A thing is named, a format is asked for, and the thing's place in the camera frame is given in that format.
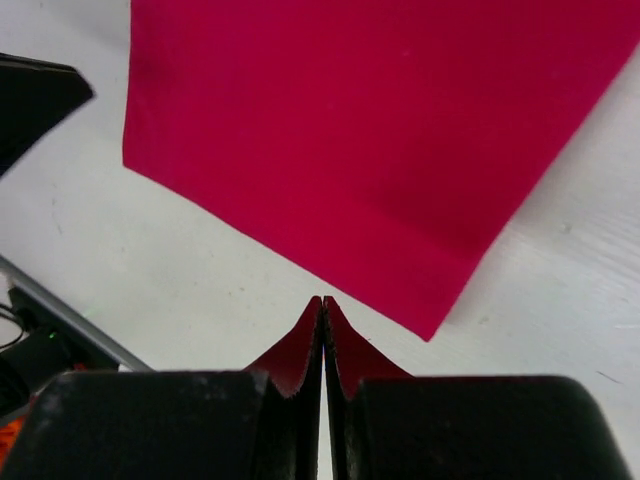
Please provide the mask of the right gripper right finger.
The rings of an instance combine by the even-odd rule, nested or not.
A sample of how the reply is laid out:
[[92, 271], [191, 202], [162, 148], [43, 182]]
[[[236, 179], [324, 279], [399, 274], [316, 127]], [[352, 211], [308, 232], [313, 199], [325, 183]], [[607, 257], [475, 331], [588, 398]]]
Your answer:
[[627, 479], [592, 395], [554, 375], [423, 376], [323, 301], [337, 479]]

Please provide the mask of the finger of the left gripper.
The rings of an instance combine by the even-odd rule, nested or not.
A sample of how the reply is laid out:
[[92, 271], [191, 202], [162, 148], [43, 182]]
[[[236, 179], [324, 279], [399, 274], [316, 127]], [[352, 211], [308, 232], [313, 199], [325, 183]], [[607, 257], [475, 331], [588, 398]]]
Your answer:
[[1, 55], [1, 172], [89, 102], [94, 91], [73, 67]]

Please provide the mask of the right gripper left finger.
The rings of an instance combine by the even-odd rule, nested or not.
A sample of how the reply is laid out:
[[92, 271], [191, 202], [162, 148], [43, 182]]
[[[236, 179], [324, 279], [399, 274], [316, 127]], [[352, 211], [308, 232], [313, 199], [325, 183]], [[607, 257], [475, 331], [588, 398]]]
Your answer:
[[37, 397], [5, 479], [313, 479], [321, 301], [242, 370], [65, 373]]

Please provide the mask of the red t shirt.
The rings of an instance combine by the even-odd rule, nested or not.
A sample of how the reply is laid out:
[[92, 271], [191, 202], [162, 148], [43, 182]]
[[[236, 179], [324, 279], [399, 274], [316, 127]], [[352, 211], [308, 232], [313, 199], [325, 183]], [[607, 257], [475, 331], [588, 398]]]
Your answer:
[[135, 1], [124, 164], [431, 338], [635, 1]]

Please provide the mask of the orange object behind base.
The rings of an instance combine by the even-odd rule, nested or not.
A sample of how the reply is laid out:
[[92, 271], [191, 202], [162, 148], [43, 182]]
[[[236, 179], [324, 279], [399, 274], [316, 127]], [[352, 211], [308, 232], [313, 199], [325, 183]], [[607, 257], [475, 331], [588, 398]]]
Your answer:
[[22, 429], [24, 420], [24, 416], [19, 417], [1, 428], [0, 448], [2, 455], [5, 455], [12, 448], [18, 434]]

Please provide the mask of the aluminium table edge rail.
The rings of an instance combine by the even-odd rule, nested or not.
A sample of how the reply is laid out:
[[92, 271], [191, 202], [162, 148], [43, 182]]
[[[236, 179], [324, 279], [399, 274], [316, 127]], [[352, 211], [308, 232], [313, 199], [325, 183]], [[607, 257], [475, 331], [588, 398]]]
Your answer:
[[54, 317], [58, 324], [73, 332], [75, 336], [91, 343], [111, 360], [131, 371], [150, 372], [153, 370], [152, 367], [85, 319], [4, 256], [1, 256], [1, 272], [8, 277], [14, 288], [29, 298], [31, 303], [37, 304], [41, 310]]

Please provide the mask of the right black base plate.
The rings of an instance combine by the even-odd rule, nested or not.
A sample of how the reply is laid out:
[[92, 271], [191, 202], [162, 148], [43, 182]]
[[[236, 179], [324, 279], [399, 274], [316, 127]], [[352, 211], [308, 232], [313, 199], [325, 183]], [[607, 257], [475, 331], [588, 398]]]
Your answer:
[[8, 290], [11, 313], [24, 337], [1, 350], [1, 424], [24, 414], [30, 401], [56, 376], [68, 371], [116, 371], [118, 360], [66, 324], [19, 287]]

